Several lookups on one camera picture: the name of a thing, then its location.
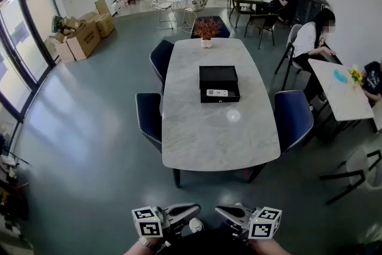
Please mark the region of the person's white shoe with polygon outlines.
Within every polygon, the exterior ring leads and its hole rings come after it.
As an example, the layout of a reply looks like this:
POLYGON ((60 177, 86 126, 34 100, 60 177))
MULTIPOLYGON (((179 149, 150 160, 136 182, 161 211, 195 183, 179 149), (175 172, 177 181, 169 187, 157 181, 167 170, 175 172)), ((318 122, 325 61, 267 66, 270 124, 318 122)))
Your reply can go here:
POLYGON ((204 227, 204 224, 202 223, 202 221, 200 219, 198 219, 197 217, 194 217, 189 222, 189 228, 190 228, 191 232, 194 234, 194 233, 197 233, 199 231, 204 230, 205 227, 204 227))

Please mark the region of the yellow flower bouquet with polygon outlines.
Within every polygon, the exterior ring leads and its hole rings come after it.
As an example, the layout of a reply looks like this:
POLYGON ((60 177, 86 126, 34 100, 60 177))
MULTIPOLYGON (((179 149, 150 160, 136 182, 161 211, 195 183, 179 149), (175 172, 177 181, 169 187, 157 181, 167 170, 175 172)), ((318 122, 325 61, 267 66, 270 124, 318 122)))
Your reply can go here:
POLYGON ((363 76, 362 76, 362 72, 359 70, 357 65, 352 66, 352 68, 350 69, 350 74, 354 82, 354 86, 355 87, 362 86, 363 76))

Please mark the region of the silver wrist watch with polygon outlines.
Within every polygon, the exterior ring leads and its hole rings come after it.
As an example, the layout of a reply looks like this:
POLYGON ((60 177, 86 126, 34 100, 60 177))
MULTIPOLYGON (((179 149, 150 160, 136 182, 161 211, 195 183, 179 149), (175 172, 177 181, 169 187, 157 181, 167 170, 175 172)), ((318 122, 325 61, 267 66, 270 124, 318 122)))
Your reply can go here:
POLYGON ((147 238, 145 238, 144 236, 141 236, 140 239, 139 239, 139 241, 140 241, 140 243, 141 243, 143 246, 145 246, 145 247, 147 247, 147 248, 149 248, 149 249, 151 249, 151 250, 155 250, 155 249, 158 248, 158 246, 157 246, 156 244, 150 242, 150 241, 149 241, 147 238))

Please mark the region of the pile of cardboard scraps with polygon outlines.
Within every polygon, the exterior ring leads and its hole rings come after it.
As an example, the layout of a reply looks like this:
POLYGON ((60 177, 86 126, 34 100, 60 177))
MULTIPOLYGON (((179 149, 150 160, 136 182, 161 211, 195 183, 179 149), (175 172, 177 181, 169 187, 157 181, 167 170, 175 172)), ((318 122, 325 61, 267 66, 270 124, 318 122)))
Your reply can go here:
POLYGON ((58 40, 59 43, 62 43, 85 23, 85 20, 79 20, 75 17, 68 18, 54 16, 52 18, 50 37, 58 40))

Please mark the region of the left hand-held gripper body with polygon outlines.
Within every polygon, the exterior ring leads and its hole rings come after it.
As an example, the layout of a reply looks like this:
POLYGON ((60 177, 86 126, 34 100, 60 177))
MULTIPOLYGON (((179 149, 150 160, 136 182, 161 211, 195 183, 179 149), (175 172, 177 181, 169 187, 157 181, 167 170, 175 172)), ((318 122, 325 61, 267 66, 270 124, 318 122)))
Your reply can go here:
POLYGON ((140 237, 161 238, 170 227, 165 210, 158 206, 142 207, 132 210, 134 226, 140 237))

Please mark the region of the dark wicker chair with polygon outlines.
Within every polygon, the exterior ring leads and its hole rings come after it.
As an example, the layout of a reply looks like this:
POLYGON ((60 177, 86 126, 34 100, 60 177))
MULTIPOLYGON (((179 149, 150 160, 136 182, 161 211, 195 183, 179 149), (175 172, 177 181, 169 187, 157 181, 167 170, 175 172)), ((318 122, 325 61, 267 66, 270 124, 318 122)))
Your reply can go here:
POLYGON ((249 18, 248 23, 246 25, 244 36, 247 35, 248 26, 251 25, 251 26, 254 26, 255 28, 257 28, 259 30, 258 34, 259 34, 260 38, 259 38, 259 43, 258 43, 258 49, 260 49, 264 31, 268 31, 271 33, 272 43, 273 43, 273 46, 275 46, 273 27, 276 24, 276 22, 278 21, 278 18, 279 18, 279 14, 256 14, 256 15, 252 15, 249 18))

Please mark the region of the grey chair black legs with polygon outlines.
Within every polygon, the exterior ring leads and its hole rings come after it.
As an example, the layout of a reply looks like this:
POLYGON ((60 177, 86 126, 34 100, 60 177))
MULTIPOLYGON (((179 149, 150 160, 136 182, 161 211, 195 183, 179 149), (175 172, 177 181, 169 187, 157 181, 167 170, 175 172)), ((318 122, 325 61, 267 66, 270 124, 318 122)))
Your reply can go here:
POLYGON ((286 83, 287 83, 287 80, 288 80, 288 76, 289 76, 289 72, 290 72, 290 68, 291 67, 295 67, 297 72, 296 74, 298 75, 301 71, 303 71, 303 68, 297 64, 294 59, 293 59, 293 55, 294 55, 294 50, 295 50, 295 46, 294 46, 294 42, 297 38, 297 33, 298 31, 301 29, 302 25, 300 24, 295 24, 293 25, 293 27, 291 28, 290 30, 290 33, 289 33, 289 36, 288 36, 288 40, 287 40, 287 45, 286 45, 286 50, 275 70, 275 75, 279 72, 282 64, 284 63, 285 60, 288 61, 288 66, 287 66, 287 69, 286 69, 286 73, 285 73, 285 77, 284 77, 284 81, 283 81, 283 85, 282 85, 282 91, 285 89, 285 86, 286 86, 286 83))

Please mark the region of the person's black shirt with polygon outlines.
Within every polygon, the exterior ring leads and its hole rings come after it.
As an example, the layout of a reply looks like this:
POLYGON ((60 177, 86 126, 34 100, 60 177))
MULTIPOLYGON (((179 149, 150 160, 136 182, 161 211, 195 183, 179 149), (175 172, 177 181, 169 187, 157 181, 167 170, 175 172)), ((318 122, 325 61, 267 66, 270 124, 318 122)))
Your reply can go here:
POLYGON ((227 232, 210 229, 176 239, 157 255, 256 255, 256 252, 227 232))

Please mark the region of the flat cardboard sheet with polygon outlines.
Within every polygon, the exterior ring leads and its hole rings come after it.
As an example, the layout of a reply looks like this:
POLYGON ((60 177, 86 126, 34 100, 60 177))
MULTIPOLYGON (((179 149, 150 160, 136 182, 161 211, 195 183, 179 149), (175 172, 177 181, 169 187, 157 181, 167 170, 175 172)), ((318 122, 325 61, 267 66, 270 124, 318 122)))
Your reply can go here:
POLYGON ((102 14, 110 14, 109 7, 108 7, 108 5, 107 5, 105 0, 95 1, 95 7, 98 10, 98 13, 100 15, 102 15, 102 14))

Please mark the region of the black cabinet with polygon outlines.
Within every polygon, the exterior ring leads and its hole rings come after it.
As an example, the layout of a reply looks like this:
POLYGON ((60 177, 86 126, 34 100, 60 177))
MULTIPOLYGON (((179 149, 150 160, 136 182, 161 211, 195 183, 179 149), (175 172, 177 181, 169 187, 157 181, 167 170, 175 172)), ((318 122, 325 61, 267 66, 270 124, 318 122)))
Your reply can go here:
POLYGON ((298 0, 292 25, 304 25, 312 21, 324 8, 329 8, 329 3, 326 0, 298 0))

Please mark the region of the white marble side table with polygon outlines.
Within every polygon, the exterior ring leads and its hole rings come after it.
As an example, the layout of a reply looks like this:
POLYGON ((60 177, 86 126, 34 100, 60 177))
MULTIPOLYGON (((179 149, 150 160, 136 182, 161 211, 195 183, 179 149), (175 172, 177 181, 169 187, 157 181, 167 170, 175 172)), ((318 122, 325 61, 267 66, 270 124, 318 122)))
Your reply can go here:
POLYGON ((309 63, 322 86, 336 121, 374 117, 368 98, 360 86, 354 86, 350 71, 345 66, 314 59, 310 59, 309 63), (341 83, 334 78, 336 69, 347 76, 348 83, 341 83))

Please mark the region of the large printed cardboard box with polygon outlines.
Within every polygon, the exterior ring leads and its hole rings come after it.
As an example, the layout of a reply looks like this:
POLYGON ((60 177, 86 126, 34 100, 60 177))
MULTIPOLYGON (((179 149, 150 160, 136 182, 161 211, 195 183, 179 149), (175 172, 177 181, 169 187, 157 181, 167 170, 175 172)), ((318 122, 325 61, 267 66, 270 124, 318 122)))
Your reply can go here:
POLYGON ((67 44, 76 61, 89 58, 101 41, 95 21, 84 22, 68 36, 67 44))

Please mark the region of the light blue cloth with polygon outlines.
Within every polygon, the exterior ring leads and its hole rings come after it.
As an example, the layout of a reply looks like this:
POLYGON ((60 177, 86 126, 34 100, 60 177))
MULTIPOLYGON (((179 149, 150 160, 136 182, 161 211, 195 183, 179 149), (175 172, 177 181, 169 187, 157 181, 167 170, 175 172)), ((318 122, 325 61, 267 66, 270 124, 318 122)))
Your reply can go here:
POLYGON ((338 69, 334 71, 334 78, 341 83, 348 83, 347 76, 342 74, 338 69))

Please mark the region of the black drawer box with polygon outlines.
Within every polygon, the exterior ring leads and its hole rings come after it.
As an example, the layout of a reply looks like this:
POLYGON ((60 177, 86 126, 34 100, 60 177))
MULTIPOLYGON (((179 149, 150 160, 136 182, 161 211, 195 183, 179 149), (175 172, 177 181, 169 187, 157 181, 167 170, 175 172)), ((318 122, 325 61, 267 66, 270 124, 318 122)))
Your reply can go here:
POLYGON ((238 75, 234 66, 200 66, 201 103, 234 103, 241 99, 238 75), (208 97, 207 90, 227 90, 227 97, 208 97))

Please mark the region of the person's right forearm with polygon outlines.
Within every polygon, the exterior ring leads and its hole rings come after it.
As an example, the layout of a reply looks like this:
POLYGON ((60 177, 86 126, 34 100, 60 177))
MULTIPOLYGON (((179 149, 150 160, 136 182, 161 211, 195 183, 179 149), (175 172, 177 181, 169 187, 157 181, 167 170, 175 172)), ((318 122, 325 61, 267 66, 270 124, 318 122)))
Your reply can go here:
POLYGON ((257 255, 291 255, 274 239, 251 239, 249 244, 257 255))

